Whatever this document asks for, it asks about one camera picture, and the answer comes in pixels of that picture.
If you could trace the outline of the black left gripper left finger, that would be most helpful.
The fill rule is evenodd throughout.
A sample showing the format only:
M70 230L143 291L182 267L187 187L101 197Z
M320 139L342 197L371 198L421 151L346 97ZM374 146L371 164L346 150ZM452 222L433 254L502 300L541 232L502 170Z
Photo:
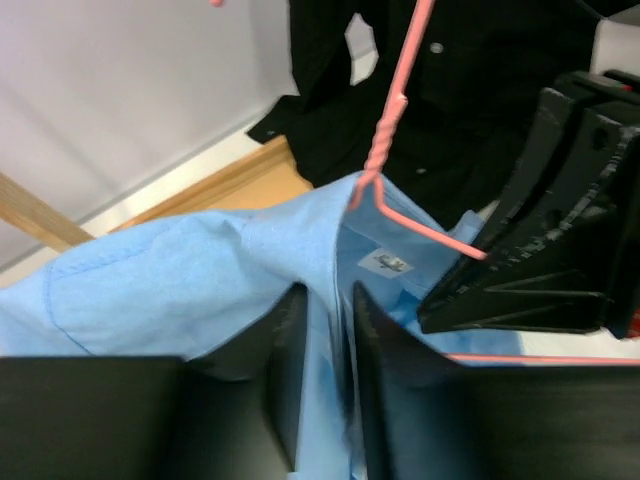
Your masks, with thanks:
M302 407L308 294L209 355L1 362L5 479L283 479Z

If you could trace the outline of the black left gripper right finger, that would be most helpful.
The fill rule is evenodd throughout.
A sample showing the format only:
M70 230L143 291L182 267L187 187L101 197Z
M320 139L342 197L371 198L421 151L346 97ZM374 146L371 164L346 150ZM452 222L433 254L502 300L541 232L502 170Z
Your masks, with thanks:
M635 479L635 366L465 366L353 291L372 479Z

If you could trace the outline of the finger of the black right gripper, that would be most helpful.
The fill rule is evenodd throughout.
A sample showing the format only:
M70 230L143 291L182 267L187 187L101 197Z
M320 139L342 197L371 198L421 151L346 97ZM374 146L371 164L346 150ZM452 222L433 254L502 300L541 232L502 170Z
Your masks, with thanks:
M639 97L545 89L518 167L418 310L423 332L590 333L633 304L639 274Z

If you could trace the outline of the light blue shirt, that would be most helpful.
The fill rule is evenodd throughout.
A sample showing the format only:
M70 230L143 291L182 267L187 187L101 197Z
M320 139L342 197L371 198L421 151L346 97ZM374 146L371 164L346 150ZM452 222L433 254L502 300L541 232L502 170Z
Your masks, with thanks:
M458 253L348 204L347 176L259 210L166 217L82 244L1 292L1 362L20 357L203 358L308 294L293 472L363 479L352 294L363 285L412 335L416 310Z

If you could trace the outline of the pink wire hanger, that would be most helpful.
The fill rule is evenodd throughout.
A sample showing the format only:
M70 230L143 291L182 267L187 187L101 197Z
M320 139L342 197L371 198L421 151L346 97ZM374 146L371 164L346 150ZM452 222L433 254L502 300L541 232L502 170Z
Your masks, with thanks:
M310 357L366 296L418 341L625 335L637 307L639 102L589 71L610 1L292 1L283 136L312 188L252 212L256 298L306 291Z

